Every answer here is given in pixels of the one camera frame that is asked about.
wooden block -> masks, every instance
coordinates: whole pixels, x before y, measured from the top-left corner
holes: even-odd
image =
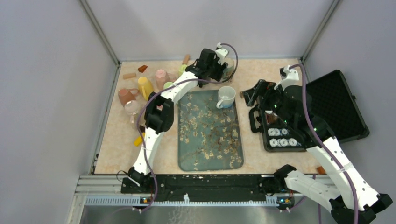
[[[182,63],[182,64],[187,64],[189,59],[190,59],[190,55],[184,56],[184,59],[183,59],[183,63]]]
[[[143,72],[146,70],[146,68],[147,68],[147,65],[143,65],[143,66],[141,66],[140,68],[138,68],[137,70],[138,70],[139,72],[143,73]]]
[[[323,167],[318,167],[316,170],[319,172],[319,174],[326,174],[326,171]]]
[[[123,79],[134,78],[136,77],[136,73],[128,73],[122,76]]]

black foam padding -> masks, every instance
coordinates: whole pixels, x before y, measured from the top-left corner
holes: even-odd
[[[340,70],[307,84],[311,112],[323,118],[339,142],[367,137],[369,130]]]

beige table surface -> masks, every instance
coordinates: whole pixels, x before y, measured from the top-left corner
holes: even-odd
[[[230,84],[236,92],[236,106],[240,124],[240,133],[244,163],[239,169],[217,170],[217,171],[182,171],[177,162],[177,108],[175,108],[175,119],[172,128],[164,135],[161,148],[158,149],[154,159],[153,169],[156,174],[272,174],[276,169],[284,164],[290,164],[303,173],[317,173],[316,167],[319,162],[307,152],[299,153],[269,153],[265,151],[262,134],[252,133],[250,130],[248,112],[251,107],[247,107],[239,92],[252,88],[258,79],[278,82],[280,80],[279,68],[285,65],[296,64],[297,59],[257,59],[240,60],[234,80]],[[137,69],[142,65],[148,68],[144,73],[139,73]],[[150,61],[150,62],[123,62],[120,76],[116,86],[112,106],[110,109],[102,145],[99,152],[95,174],[116,174],[119,170],[128,171],[139,154],[140,146],[136,147],[133,142],[139,136],[136,128],[129,122],[129,117],[124,112],[118,100],[118,90],[121,88],[137,88],[137,79],[141,76],[148,77],[155,91],[155,72],[164,69],[168,73],[177,74],[181,61]],[[137,77],[126,79],[122,75],[136,72]],[[221,84],[208,84],[202,89],[219,89]],[[138,101],[143,105],[145,100],[140,95]]]

